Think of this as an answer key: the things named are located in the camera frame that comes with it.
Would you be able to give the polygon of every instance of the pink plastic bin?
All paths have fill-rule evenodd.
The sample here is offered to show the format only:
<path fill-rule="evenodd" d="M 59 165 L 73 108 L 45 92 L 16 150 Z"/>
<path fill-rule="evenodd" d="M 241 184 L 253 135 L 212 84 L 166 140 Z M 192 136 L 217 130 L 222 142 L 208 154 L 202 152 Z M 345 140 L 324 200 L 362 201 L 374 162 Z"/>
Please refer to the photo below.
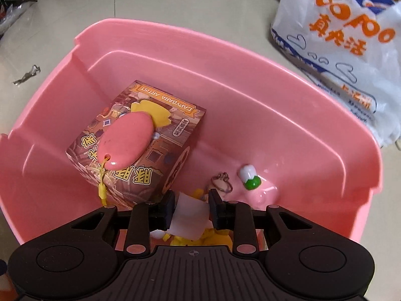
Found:
<path fill-rule="evenodd" d="M 380 150 L 369 131 L 287 69 L 216 38 L 167 25 L 108 19 L 75 48 L 0 137 L 0 202 L 20 243 L 101 206 L 65 150 L 138 79 L 207 109 L 196 148 L 173 189 L 203 188 L 226 171 L 231 199 L 262 198 L 358 241 L 382 189 Z M 267 187 L 243 190 L 253 164 Z"/>

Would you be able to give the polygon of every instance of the ring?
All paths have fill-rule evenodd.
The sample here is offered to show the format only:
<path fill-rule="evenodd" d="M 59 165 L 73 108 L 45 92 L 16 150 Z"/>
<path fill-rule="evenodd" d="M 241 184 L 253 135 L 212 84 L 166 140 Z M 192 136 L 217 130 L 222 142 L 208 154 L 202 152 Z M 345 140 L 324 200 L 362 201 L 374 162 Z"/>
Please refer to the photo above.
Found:
<path fill-rule="evenodd" d="M 210 181 L 211 181 L 212 185 L 213 185 L 217 190 L 219 190 L 219 191 L 221 191 L 221 192 L 225 192 L 225 193 L 230 193 L 231 191 L 233 191 L 233 186 L 231 185 L 229 179 L 230 179 L 230 178 L 228 177 L 228 174 L 227 174 L 226 172 L 222 172 L 222 173 L 219 173 L 218 175 L 212 177 L 212 178 L 210 179 Z M 228 188 L 227 190 L 223 190 L 223 189 L 219 188 L 219 187 L 214 183 L 214 180 L 223 180 L 224 182 L 226 182 L 226 183 L 228 184 L 229 188 Z"/>

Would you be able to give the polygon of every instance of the printed cardboard box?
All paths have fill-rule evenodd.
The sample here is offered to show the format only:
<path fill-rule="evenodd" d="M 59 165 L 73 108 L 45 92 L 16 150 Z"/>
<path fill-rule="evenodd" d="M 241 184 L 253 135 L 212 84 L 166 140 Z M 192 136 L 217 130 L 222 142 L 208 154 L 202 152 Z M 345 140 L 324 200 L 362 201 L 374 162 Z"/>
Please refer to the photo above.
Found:
<path fill-rule="evenodd" d="M 98 186 L 97 144 L 119 117 L 146 111 L 154 119 L 153 139 L 139 159 L 119 171 L 106 171 L 108 203 L 132 208 L 158 201 L 172 185 L 194 143 L 194 132 L 206 110 L 164 91 L 135 81 L 106 107 L 67 149 L 67 156 L 83 177 Z"/>

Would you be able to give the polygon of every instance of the plastic bag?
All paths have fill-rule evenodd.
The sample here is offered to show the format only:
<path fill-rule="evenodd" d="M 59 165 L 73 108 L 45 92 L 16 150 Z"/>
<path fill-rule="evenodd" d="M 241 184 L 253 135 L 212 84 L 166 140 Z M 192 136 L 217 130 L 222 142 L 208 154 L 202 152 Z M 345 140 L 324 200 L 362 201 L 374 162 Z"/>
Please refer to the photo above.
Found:
<path fill-rule="evenodd" d="M 281 0 L 271 33 L 380 145 L 401 135 L 401 3 Z"/>
<path fill-rule="evenodd" d="M 6 16 L 0 20 L 0 37 L 11 27 L 13 23 L 32 5 L 32 2 L 24 2 L 19 6 L 9 6 Z"/>

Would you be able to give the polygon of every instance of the floor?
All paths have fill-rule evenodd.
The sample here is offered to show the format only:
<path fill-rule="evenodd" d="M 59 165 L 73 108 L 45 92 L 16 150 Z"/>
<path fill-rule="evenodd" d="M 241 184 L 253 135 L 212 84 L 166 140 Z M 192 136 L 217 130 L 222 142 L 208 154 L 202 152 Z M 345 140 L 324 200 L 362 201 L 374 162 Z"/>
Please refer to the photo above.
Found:
<path fill-rule="evenodd" d="M 51 70 L 73 48 L 73 39 L 105 18 L 131 18 L 182 26 L 266 56 L 300 74 L 267 39 L 278 0 L 38 0 L 0 41 L 0 132 L 9 133 L 20 112 Z M 21 86 L 12 81 L 36 64 L 41 73 Z M 384 190 L 374 197 L 362 237 L 373 255 L 376 272 L 366 297 L 400 301 L 401 153 L 382 150 Z M 0 258 L 17 246 L 0 216 Z"/>

